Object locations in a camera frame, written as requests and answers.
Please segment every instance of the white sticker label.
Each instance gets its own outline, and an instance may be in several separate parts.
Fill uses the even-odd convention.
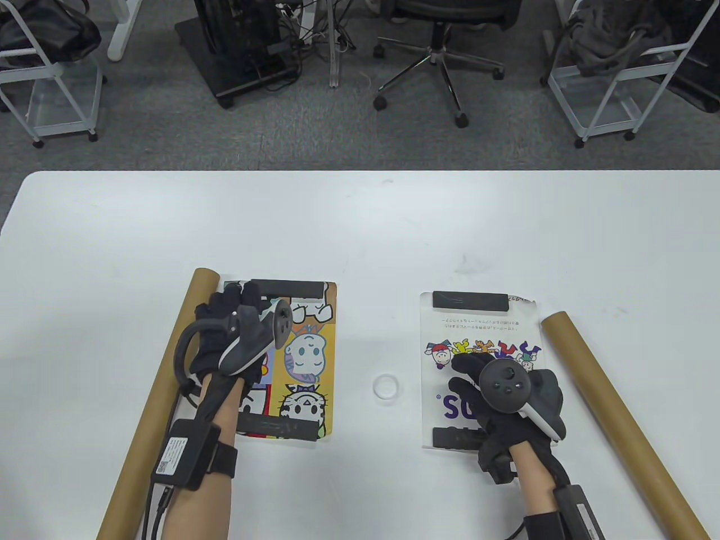
[[[187,437],[171,437],[168,446],[165,447],[163,456],[160,458],[156,473],[167,474],[168,476],[175,474],[175,469],[178,468],[186,444]]]
[[[582,503],[578,504],[577,511],[580,512],[580,517],[582,518],[582,522],[585,524],[585,528],[588,530],[588,534],[590,535],[590,538],[592,540],[600,540],[600,536],[598,535],[598,532],[595,530],[595,526],[593,525],[593,520],[590,519],[590,513],[588,512],[588,509],[585,507],[585,505]]]

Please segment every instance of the white metal cart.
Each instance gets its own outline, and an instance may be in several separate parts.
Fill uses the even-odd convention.
[[[582,0],[575,2],[571,17],[581,3]],[[633,140],[719,4],[720,0],[714,0],[687,42],[648,49],[643,53],[643,60],[647,60],[643,65],[623,69],[610,76],[583,77],[577,66],[557,67],[563,52],[561,43],[552,58],[549,77],[547,80],[543,77],[540,82],[542,86],[550,87],[575,129],[575,147],[584,147],[595,135],[613,132],[625,132],[625,139]],[[552,35],[546,32],[544,36],[549,54],[552,54]],[[626,85],[618,85],[622,81],[655,76],[664,77],[644,111],[640,110]]]
[[[0,100],[32,137],[32,145],[42,148],[45,142],[41,137],[48,135],[85,131],[90,142],[97,141],[95,127],[100,94],[102,84],[107,82],[107,79],[103,76],[95,55],[91,53],[82,61],[72,64],[50,62],[15,7],[8,0],[0,0],[0,5],[12,14],[32,45],[25,49],[0,50],[0,61],[31,55],[39,56],[42,61],[41,66],[6,66],[6,69],[0,71],[0,85],[34,81],[25,116],[18,112],[0,86]]]

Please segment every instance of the black backpack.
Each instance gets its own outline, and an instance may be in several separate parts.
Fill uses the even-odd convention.
[[[83,0],[86,13],[88,0]],[[100,45],[102,38],[94,22],[59,0],[28,0],[18,10],[50,62],[82,60]],[[0,50],[31,48],[32,44],[10,13],[0,14]],[[12,66],[41,66],[36,55],[7,58]]]
[[[652,0],[584,0],[563,40],[584,77],[611,75],[653,47],[672,44],[672,30]]]

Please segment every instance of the cardboard tube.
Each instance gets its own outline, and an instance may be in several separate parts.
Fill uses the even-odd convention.
[[[710,540],[567,313],[542,328],[668,537]]]
[[[219,281],[220,275],[207,268],[198,268],[192,275],[125,463],[105,510],[97,540],[134,540],[138,534],[150,487],[150,474],[160,454],[168,419],[175,412],[178,392],[178,382],[173,371],[175,345],[185,327],[195,320],[195,307],[208,301],[217,290]],[[188,348],[186,364],[196,352],[197,340],[194,339]]]

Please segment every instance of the cartoon character illustration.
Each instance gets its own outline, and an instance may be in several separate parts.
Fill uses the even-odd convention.
[[[320,374],[325,371],[325,346],[328,341],[318,332],[318,326],[303,326],[295,333],[297,337],[285,347],[285,369],[296,381],[317,384]]]
[[[523,353],[522,360],[524,362],[535,362],[538,357],[538,352],[542,351],[542,349],[537,345],[535,345],[532,350],[528,351],[527,341],[523,341],[523,343],[520,344],[520,350]]]
[[[453,343],[453,346],[450,349],[455,354],[472,353],[472,347],[470,346],[470,342],[467,339],[464,339],[459,343]]]
[[[270,384],[251,388],[240,404],[240,410],[243,413],[267,414],[270,410],[270,388]]]
[[[530,372],[533,370],[533,362],[537,360],[538,352],[542,351],[540,347],[535,345],[530,351],[528,351],[528,342],[523,341],[520,344],[520,351],[515,357],[515,360],[522,364],[526,371]]]
[[[311,420],[318,423],[318,437],[325,436],[325,405],[327,400],[318,392],[315,385],[300,386],[299,384],[286,384],[290,391],[282,398],[280,416]]]
[[[425,347],[425,354],[429,354],[433,357],[435,365],[438,369],[443,369],[450,363],[450,359],[452,358],[450,346],[451,344],[449,340],[445,340],[442,343],[428,343]]]
[[[478,341],[475,340],[475,347],[472,348],[472,351],[475,353],[489,353],[492,354],[494,352],[497,352],[497,349],[495,348],[495,344],[491,340],[487,340],[484,343],[482,340]]]
[[[325,283],[323,298],[291,298],[292,322],[302,323],[306,317],[315,317],[319,323],[326,323],[333,318],[333,306],[328,304],[328,284]]]
[[[513,357],[513,354],[515,354],[518,351],[518,348],[514,345],[507,346],[502,341],[498,341],[498,346],[500,347],[499,351],[495,351],[493,354],[495,355],[495,358],[510,358],[515,359]]]

